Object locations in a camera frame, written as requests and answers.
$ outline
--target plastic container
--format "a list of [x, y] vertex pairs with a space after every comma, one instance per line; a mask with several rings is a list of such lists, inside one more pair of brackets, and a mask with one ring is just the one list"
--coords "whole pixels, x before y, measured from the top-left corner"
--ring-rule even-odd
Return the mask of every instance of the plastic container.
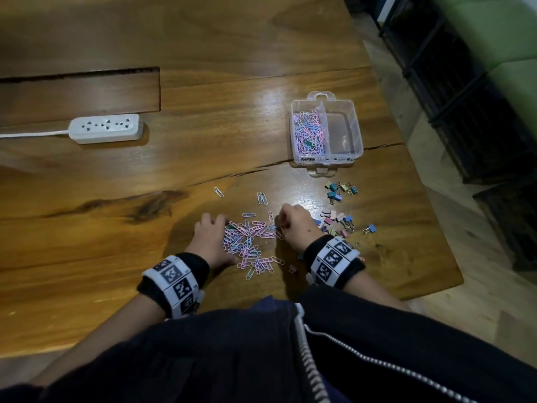
[[[303, 155], [296, 148], [293, 116], [315, 109], [319, 112], [324, 131], [324, 154]], [[294, 100], [291, 103], [290, 123], [293, 160], [299, 165], [351, 164], [364, 153], [352, 100], [338, 100], [332, 92], [312, 92], [306, 100]]]

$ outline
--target plastic handle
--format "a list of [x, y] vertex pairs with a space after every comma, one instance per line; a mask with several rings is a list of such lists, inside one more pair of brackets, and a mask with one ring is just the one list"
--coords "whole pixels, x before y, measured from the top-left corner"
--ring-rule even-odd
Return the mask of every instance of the plastic handle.
[[326, 100], [336, 100], [336, 96], [332, 92], [312, 92], [308, 94], [308, 100], [315, 100], [319, 95], [326, 96]]

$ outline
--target blue paper clip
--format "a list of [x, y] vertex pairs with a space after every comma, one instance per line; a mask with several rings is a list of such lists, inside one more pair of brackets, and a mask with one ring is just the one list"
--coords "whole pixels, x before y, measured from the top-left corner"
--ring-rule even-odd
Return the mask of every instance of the blue paper clip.
[[376, 232], [376, 228], [375, 228], [375, 225], [373, 224], [370, 224], [367, 228], [365, 228], [363, 230], [363, 232], [367, 235], [368, 233], [375, 233]]

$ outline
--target black jacket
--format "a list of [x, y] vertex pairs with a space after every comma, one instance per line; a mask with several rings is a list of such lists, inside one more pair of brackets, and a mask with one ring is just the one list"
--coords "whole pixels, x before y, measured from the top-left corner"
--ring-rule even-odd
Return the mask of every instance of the black jacket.
[[0, 401], [328, 401], [319, 373], [353, 401], [537, 401], [537, 371], [494, 346], [326, 286], [276, 311], [154, 325], [46, 390], [15, 386]]

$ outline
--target white extension cord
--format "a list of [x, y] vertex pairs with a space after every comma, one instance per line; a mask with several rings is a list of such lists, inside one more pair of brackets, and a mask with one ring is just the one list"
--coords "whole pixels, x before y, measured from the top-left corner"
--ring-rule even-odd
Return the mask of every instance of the white extension cord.
[[140, 116], [137, 114], [77, 117], [71, 121], [67, 130], [41, 133], [0, 133], [0, 139], [43, 137], [60, 134], [69, 134], [69, 137], [78, 144], [138, 140], [143, 135], [143, 121], [140, 120]]

